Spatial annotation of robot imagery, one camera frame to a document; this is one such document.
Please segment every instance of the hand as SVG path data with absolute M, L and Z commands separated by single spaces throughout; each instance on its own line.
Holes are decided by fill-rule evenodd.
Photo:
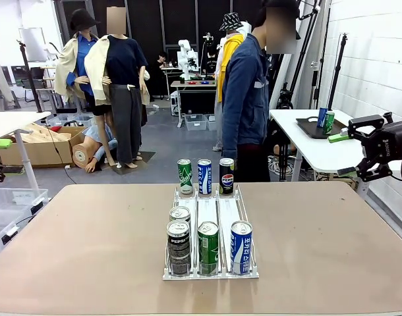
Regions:
M 107 76 L 106 76 L 106 77 L 103 77 L 103 79 L 101 79 L 101 82 L 102 82 L 105 86 L 111 84 L 111 80 L 110 80 L 110 78 L 107 77 Z
M 146 83 L 144 82 L 144 79 L 140 79 L 140 90 L 147 90 Z
M 81 76 L 81 77 L 75 78 L 75 83 L 76 84 L 89 84 L 90 79 L 88 79 L 87 76 Z
M 97 159 L 96 159 L 96 158 L 93 158 L 93 159 L 91 160 L 91 162 L 86 165 L 85 171 L 86 171 L 87 173 L 94 172 L 94 170 L 96 169 L 96 163 L 97 163 Z

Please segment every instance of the green can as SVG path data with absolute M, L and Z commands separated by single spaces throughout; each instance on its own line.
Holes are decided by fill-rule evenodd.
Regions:
M 328 111 L 326 113 L 326 119 L 324 120 L 324 126 L 322 129 L 323 134 L 330 135 L 331 130 L 333 129 L 333 125 L 334 125 L 334 112 Z
M 219 270 L 219 227 L 215 223 L 203 222 L 198 227 L 198 253 L 200 274 L 216 275 Z
M 181 182 L 182 194 L 192 194 L 194 187 L 192 186 L 192 165 L 189 159 L 181 159 L 177 162 L 179 173 L 179 181 Z

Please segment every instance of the navy t-shirt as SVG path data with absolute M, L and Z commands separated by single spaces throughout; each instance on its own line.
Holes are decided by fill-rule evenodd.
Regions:
M 106 67 L 112 84 L 132 84 L 140 87 L 139 69 L 148 66 L 141 47 L 132 38 L 109 38 Z

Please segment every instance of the pepsi logo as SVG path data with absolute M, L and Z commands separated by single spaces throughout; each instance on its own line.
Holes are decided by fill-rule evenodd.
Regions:
M 224 176 L 221 177 L 221 183 L 224 186 L 232 186 L 233 184 L 233 174 L 225 174 Z

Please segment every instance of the man in blue jacket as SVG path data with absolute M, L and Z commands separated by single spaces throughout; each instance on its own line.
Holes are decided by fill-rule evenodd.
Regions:
M 235 159 L 235 182 L 269 182 L 263 148 L 268 119 L 268 51 L 295 40 L 296 0 L 267 0 L 254 30 L 227 66 L 223 86 L 223 157 Z

